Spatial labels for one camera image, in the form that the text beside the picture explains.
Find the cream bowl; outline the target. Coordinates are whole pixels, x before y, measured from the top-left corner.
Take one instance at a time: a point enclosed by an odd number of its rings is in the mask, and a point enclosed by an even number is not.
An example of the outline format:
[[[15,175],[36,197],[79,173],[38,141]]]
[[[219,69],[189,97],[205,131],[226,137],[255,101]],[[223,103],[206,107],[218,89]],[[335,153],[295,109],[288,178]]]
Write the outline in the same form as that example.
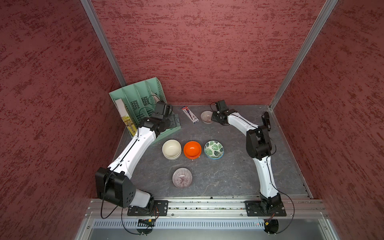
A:
[[[176,160],[181,155],[182,147],[177,140],[168,140],[163,144],[162,152],[166,159]]]

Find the green leaf bowl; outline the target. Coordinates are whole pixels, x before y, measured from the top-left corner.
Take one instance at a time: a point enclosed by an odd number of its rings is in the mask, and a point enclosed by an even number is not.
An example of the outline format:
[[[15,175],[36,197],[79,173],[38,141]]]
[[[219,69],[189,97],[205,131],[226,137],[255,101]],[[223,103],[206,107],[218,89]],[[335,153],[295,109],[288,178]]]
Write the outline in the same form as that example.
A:
[[[224,147],[218,141],[208,141],[204,145],[204,153],[209,159],[218,160],[224,155]]]

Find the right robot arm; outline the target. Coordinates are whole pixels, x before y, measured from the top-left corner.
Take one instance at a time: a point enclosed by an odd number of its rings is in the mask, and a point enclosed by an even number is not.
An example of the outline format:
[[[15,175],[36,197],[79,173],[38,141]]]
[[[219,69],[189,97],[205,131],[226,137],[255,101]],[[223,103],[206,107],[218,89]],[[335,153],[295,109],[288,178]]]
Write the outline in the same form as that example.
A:
[[[263,125],[258,126],[246,120],[235,110],[216,110],[212,121],[223,126],[230,125],[246,136],[246,151],[253,159],[260,182],[261,208],[268,214],[282,203],[271,168],[273,144],[269,136],[271,130],[270,115],[264,112]]]

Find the orange bowl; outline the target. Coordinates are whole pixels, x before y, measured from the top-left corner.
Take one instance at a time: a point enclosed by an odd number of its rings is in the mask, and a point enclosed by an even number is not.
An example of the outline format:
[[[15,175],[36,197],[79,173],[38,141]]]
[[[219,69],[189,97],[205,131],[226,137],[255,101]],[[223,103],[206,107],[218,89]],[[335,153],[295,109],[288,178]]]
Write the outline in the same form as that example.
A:
[[[195,160],[200,157],[202,153],[202,147],[198,142],[190,141],[185,144],[183,152],[188,159]]]

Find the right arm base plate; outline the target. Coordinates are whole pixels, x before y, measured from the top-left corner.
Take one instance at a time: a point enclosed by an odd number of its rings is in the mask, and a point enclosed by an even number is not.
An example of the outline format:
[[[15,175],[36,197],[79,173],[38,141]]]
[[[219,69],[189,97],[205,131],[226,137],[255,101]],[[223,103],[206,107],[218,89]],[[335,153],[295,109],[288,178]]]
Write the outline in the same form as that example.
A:
[[[245,201],[248,217],[286,217],[287,213],[283,202],[267,204],[263,201]]]

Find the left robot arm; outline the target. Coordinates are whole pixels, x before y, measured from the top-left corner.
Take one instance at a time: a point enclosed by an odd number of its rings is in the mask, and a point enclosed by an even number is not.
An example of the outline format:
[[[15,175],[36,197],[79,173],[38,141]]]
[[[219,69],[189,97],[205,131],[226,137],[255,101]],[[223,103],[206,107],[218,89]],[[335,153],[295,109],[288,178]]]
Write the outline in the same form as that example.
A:
[[[121,208],[138,207],[153,210],[153,195],[141,191],[132,183],[134,170],[148,147],[168,129],[176,126],[174,114],[153,113],[143,118],[136,134],[123,152],[107,167],[95,174],[98,198]]]

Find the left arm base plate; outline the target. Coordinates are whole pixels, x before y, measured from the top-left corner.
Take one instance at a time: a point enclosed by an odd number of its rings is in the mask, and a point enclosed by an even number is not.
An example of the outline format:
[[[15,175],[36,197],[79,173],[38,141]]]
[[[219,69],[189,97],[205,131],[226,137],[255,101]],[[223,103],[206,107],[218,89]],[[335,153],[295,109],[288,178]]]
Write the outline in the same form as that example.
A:
[[[127,216],[130,217],[164,217],[168,214],[169,201],[153,200],[146,208],[129,207]]]

